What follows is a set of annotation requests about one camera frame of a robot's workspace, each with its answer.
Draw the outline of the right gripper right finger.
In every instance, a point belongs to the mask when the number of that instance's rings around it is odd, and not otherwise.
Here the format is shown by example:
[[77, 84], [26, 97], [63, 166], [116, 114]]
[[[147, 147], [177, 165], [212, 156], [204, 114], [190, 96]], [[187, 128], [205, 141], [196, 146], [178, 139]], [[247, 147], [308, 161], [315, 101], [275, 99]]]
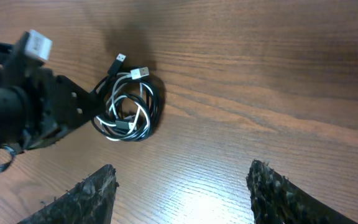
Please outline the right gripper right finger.
[[256, 224], [356, 224], [301, 190], [266, 162], [252, 161], [246, 181]]

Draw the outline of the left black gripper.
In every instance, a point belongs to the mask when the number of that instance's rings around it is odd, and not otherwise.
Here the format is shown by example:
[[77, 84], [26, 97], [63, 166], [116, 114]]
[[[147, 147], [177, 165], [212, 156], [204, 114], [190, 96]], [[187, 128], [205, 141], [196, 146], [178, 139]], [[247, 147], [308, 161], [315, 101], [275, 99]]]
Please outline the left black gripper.
[[15, 44], [0, 43], [0, 145], [47, 147], [104, 112], [104, 102], [46, 61], [26, 56], [29, 31]]

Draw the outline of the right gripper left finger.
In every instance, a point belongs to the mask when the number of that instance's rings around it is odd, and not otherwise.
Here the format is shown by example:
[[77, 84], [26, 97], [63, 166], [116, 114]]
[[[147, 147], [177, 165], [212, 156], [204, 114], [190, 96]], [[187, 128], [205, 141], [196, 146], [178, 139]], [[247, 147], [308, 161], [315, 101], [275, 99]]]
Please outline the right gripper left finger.
[[118, 187], [115, 168], [106, 164], [21, 223], [111, 223]]

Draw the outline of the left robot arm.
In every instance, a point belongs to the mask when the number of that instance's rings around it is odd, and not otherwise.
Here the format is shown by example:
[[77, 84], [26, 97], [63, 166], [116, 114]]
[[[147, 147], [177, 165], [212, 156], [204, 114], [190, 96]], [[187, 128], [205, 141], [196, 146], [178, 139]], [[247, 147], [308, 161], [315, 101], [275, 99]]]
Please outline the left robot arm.
[[18, 154], [49, 147], [104, 111], [95, 93], [44, 67], [51, 48], [35, 30], [0, 43], [0, 147]]

